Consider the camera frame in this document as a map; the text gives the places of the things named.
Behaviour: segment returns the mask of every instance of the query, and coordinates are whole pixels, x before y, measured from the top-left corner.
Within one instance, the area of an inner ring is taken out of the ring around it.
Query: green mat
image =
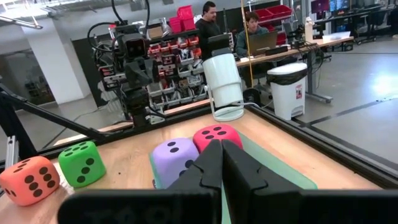
[[[243,143],[244,150],[257,161],[259,161],[262,165],[267,166],[275,173],[279,174],[280,176],[284,177],[285,179],[291,181],[295,185],[303,188],[303,189],[317,189],[317,185],[312,182],[310,179],[306,178],[300,172],[296,171],[295,169],[291,168],[289,165],[285,164],[271,153],[264,150],[262,147],[257,145],[255,142],[251,141],[243,134],[239,134]],[[150,163],[152,168],[154,169],[154,163],[152,160],[152,156],[150,157]],[[159,177],[154,175],[156,188],[161,189],[161,186],[158,185]],[[226,197],[224,192],[224,186],[222,186],[222,201],[223,201],[223,224],[230,224],[231,220],[229,219],[229,211],[228,205],[226,203]]]

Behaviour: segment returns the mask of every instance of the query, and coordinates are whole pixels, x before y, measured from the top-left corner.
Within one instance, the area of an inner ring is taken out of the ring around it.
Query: red die
[[[243,149],[242,140],[238,132],[227,124],[216,124],[202,128],[193,135],[193,143],[197,146],[199,153],[203,152],[212,139],[227,139]]]
[[[0,174],[0,185],[17,205],[31,205],[49,196],[60,185],[54,165],[35,156],[7,168]]]

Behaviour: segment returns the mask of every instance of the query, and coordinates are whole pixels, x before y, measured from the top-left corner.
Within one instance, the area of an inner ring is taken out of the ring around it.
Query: orange die
[[[31,205],[49,196],[60,185],[54,165],[35,156],[7,168],[0,174],[0,186],[17,205]]]

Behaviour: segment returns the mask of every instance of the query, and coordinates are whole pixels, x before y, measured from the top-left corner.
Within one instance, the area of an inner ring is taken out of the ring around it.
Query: white pillar
[[[39,21],[41,30],[23,27],[23,31],[58,104],[88,96],[90,88],[73,48],[59,22]]]

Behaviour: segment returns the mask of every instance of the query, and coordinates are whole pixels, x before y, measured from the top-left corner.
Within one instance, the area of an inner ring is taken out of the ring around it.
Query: green die
[[[105,175],[106,169],[92,141],[82,142],[58,156],[63,175],[72,187],[84,187]]]

